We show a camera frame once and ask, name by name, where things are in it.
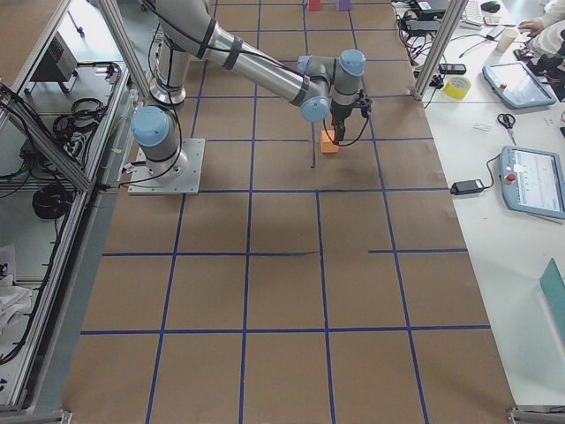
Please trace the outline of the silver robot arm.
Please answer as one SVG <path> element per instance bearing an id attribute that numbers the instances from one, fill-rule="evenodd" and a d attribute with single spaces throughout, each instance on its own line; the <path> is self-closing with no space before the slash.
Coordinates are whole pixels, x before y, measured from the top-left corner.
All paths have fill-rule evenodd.
<path id="1" fill-rule="evenodd" d="M 223 29 L 204 1 L 146 1 L 158 19 L 163 42 L 149 90 L 165 105 L 185 99 L 185 75 L 191 58 L 206 59 L 281 96 L 298 106 L 304 120 L 317 123 L 331 117 L 333 143 L 344 145 L 346 119 L 354 109 L 368 118 L 372 101 L 360 87 L 365 55 L 347 49 L 339 57 L 301 56 L 297 69 Z"/>

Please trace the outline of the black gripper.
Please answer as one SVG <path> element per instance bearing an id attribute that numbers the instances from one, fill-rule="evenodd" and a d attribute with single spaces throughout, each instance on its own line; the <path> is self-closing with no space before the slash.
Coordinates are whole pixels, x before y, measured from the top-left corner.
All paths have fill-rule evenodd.
<path id="1" fill-rule="evenodd" d="M 351 105 L 341 105 L 332 103 L 330 113 L 332 116 L 332 127 L 335 130 L 335 143 L 339 144 L 344 139 L 345 121 L 351 115 L 353 107 Z"/>

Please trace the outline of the person's hand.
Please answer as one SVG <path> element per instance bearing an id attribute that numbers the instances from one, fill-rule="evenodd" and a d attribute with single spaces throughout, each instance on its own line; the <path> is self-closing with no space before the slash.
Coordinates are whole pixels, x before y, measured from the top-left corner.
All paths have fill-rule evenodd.
<path id="1" fill-rule="evenodd" d="M 540 18 L 528 19 L 518 25 L 518 30 L 522 34 L 527 34 L 529 38 L 539 35 L 545 26 Z"/>

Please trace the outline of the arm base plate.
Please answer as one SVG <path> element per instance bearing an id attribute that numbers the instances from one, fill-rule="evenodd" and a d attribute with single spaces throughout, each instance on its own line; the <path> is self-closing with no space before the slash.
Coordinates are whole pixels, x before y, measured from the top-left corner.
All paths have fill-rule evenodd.
<path id="1" fill-rule="evenodd" d="M 167 162 L 153 163 L 139 147 L 137 161 L 145 164 L 132 169 L 133 184 L 127 191 L 131 195 L 197 194 L 200 188 L 201 169 L 206 141 L 183 139 L 182 152 L 176 164 L 169 169 L 175 157 Z"/>

